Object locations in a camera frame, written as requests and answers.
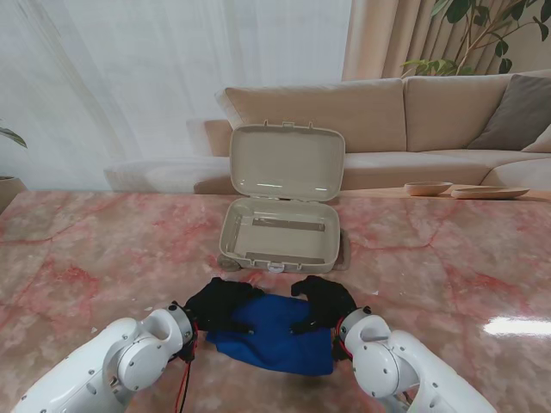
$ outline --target box lid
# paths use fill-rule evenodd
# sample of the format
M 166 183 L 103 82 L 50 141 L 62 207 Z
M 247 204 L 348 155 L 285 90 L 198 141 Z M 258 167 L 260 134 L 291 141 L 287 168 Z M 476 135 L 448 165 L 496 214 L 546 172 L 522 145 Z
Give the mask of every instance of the box lid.
M 344 138 L 312 123 L 244 125 L 233 131 L 230 165 L 241 194 L 330 200 L 343 180 Z

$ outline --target table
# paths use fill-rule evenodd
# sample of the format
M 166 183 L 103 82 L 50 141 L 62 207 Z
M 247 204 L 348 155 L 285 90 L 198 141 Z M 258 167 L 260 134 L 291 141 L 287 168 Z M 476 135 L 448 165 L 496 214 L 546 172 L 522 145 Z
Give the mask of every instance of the table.
M 342 282 L 408 330 L 501 412 L 551 410 L 551 206 L 531 201 L 333 201 L 351 241 Z M 0 410 L 119 317 L 184 303 L 215 275 L 289 295 L 299 274 L 216 264 L 234 196 L 27 192 L 0 215 Z M 170 411 L 183 364 L 129 413 Z M 200 340 L 187 412 L 380 412 L 350 364 L 331 376 L 273 373 Z

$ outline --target blue cloth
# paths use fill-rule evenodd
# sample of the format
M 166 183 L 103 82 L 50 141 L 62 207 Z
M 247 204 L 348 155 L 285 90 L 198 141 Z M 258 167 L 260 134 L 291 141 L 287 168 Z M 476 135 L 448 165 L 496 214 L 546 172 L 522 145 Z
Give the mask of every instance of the blue cloth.
M 207 341 L 223 354 L 277 372 L 322 376 L 333 372 L 331 331 L 294 336 L 292 323 L 303 320 L 309 304 L 302 299 L 266 294 L 237 309 L 235 321 L 254 326 L 255 334 L 209 332 Z

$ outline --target beige storage box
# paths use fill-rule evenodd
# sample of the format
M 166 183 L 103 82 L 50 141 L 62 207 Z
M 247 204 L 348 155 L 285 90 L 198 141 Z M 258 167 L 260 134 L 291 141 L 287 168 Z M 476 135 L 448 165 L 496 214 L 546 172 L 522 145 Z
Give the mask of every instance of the beige storage box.
M 233 186 L 250 197 L 228 209 L 221 260 L 276 273 L 331 271 L 340 224 L 320 202 L 340 190 L 343 136 L 312 124 L 245 125 L 233 131 L 230 159 Z

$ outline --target beige sofa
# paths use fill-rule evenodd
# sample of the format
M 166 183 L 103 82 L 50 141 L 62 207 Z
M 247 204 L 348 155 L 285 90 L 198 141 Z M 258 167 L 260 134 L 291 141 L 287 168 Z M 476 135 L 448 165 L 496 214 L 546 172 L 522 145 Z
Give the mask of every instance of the beige sofa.
M 550 71 L 531 76 L 551 77 Z M 511 75 L 409 77 L 302 88 L 228 88 L 219 104 L 228 120 L 190 122 L 203 156 L 118 163 L 105 170 L 114 190 L 230 194 L 229 144 L 243 124 L 315 126 L 346 140 L 342 189 L 406 182 L 551 189 L 551 153 L 463 149 L 499 105 Z

